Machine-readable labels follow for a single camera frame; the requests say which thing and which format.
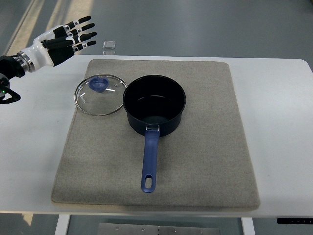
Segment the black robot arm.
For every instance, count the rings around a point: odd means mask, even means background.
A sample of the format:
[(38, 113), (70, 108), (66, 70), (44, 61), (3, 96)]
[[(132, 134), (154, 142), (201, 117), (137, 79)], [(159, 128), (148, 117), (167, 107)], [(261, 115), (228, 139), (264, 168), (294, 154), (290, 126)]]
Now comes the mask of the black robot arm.
[(31, 60), (22, 51), (13, 56), (0, 57), (0, 103), (10, 104), (17, 102), (21, 96), (10, 89), (10, 79), (21, 78), (31, 70)]

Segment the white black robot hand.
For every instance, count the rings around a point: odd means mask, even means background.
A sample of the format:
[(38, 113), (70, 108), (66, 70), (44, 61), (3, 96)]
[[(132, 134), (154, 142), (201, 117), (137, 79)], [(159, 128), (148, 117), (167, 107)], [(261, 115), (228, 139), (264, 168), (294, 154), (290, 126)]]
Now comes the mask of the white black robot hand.
[(96, 32), (86, 33), (95, 26), (91, 16), (58, 25), (33, 40), (30, 47), (22, 49), (21, 57), (28, 64), (28, 71), (34, 72), (44, 66), (55, 67), (68, 60), (75, 53), (96, 44)]

